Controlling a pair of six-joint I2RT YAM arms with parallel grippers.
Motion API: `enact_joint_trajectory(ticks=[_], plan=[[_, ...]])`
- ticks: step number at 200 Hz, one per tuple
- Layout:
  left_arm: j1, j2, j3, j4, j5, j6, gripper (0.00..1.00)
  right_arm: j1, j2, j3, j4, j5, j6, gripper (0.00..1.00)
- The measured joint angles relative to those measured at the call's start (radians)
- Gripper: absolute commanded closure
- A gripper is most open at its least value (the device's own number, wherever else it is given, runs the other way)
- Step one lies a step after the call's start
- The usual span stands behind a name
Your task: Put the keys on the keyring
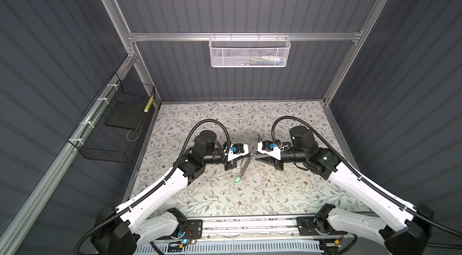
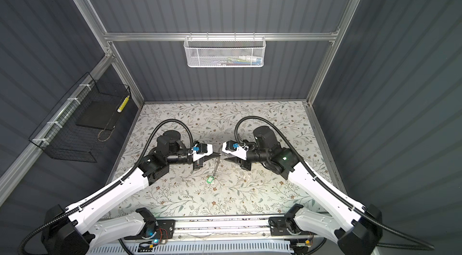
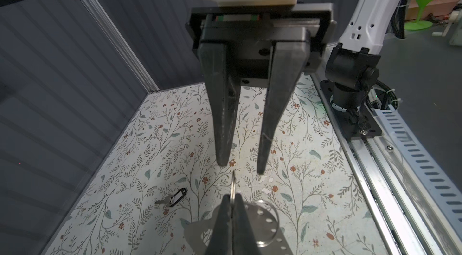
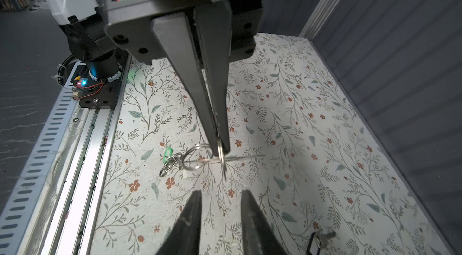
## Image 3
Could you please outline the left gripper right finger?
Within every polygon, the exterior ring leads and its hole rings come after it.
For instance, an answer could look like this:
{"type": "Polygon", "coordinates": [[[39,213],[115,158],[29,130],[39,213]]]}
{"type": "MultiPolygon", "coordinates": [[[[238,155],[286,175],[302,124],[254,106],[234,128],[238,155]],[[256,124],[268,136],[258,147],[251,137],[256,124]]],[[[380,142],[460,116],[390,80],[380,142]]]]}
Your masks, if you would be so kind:
{"type": "Polygon", "coordinates": [[[236,194],[232,206],[232,254],[260,255],[245,204],[240,194],[236,194]]]}

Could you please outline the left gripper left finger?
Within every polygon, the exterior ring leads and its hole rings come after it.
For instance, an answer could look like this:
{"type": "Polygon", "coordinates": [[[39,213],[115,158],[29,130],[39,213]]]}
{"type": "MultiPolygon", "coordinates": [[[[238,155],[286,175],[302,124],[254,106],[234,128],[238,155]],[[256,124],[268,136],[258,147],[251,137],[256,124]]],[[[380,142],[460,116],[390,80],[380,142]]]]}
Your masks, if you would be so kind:
{"type": "Polygon", "coordinates": [[[230,255],[232,252],[232,205],[230,195],[225,195],[218,209],[211,240],[205,255],[230,255]]]}

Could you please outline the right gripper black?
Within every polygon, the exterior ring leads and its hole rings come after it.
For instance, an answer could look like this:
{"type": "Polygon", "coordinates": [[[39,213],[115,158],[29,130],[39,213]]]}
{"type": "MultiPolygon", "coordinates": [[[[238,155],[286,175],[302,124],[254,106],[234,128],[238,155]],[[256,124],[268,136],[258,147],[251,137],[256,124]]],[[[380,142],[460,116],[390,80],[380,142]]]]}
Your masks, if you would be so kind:
{"type": "Polygon", "coordinates": [[[303,70],[317,71],[334,33],[334,4],[193,8],[185,27],[204,76],[220,167],[228,164],[232,149],[239,78],[268,79],[257,156],[257,173],[265,173],[297,82],[303,70]]]}

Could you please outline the key with black tag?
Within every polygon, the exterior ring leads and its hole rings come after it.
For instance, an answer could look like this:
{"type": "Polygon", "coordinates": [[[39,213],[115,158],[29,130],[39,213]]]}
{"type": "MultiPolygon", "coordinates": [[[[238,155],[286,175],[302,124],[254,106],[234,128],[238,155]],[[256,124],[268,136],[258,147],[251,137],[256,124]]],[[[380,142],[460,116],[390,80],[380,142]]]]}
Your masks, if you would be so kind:
{"type": "Polygon", "coordinates": [[[155,202],[156,205],[174,207],[176,206],[188,193],[186,188],[178,189],[174,194],[169,194],[161,200],[155,202]]]}

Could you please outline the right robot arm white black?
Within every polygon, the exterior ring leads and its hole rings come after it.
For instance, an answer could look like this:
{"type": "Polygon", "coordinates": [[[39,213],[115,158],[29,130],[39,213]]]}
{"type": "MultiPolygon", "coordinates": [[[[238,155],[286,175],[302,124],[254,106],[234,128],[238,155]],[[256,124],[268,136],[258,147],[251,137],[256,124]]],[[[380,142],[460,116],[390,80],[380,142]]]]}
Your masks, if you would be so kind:
{"type": "MultiPolygon", "coordinates": [[[[232,149],[242,86],[267,90],[257,172],[263,174],[276,127],[303,73],[315,73],[334,29],[333,5],[298,0],[211,0],[215,8],[192,10],[188,31],[211,106],[216,161],[225,166],[232,149]]],[[[386,29],[399,0],[359,0],[328,59],[332,105],[359,130],[386,29]]]]}

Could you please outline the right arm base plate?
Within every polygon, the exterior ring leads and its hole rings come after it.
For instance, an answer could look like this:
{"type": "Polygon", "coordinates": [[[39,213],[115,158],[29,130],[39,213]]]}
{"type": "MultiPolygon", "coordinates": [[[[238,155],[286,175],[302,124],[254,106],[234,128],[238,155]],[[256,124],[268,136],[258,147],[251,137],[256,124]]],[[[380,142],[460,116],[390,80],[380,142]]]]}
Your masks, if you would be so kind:
{"type": "Polygon", "coordinates": [[[329,80],[322,80],[320,86],[346,140],[382,135],[381,127],[361,99],[364,92],[342,90],[329,80]]]}

